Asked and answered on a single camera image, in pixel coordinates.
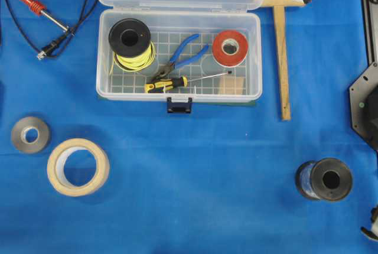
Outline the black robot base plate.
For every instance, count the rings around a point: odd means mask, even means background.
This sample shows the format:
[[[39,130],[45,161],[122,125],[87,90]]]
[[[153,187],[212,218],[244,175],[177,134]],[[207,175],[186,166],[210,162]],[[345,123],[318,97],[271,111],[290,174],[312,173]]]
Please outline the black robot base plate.
[[[351,126],[377,152],[377,63],[349,87]]]

